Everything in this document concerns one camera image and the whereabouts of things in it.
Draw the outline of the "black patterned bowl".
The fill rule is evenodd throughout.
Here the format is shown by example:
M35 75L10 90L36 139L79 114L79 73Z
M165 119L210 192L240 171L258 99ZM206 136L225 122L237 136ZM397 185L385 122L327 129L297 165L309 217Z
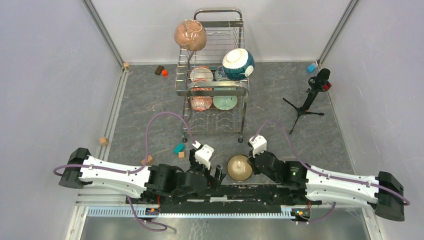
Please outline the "black patterned bowl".
M246 155L235 155L227 164L227 172L235 181L242 182L249 179L253 173L252 166L248 163Z

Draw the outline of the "teal and white bowl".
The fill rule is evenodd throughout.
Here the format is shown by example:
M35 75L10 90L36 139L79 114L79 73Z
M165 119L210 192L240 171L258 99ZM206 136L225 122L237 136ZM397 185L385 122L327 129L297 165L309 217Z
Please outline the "teal and white bowl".
M223 57L222 68L230 80L241 81L254 72L255 60L245 48L236 48Z

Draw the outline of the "pink speckled bowl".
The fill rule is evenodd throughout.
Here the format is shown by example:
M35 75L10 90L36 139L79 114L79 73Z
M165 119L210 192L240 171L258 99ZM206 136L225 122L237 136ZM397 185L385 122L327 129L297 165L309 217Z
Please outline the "pink speckled bowl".
M174 31L174 40L183 49L200 51L207 44L207 33L199 21L188 19L178 24Z

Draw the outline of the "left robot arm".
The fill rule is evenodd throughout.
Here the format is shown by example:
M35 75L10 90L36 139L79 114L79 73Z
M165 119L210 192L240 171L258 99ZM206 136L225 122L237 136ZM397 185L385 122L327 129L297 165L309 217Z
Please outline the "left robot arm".
M124 165L104 161L91 155L87 148L77 148L66 165L61 166L59 186L82 189L95 186L153 203L157 196L167 198L202 196L216 191L225 178L217 165L211 175L210 158L214 150L208 145L190 150L188 170L161 163L150 166Z

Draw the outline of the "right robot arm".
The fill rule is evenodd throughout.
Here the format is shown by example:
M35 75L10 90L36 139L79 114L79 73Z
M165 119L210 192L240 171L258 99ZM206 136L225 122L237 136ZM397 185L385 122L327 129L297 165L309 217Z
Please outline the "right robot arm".
M279 160L272 152L249 152L254 174L263 174L281 191L274 197L285 205L342 203L371 207L383 219L403 222L405 205L403 185L389 172L374 175L352 175L299 161Z

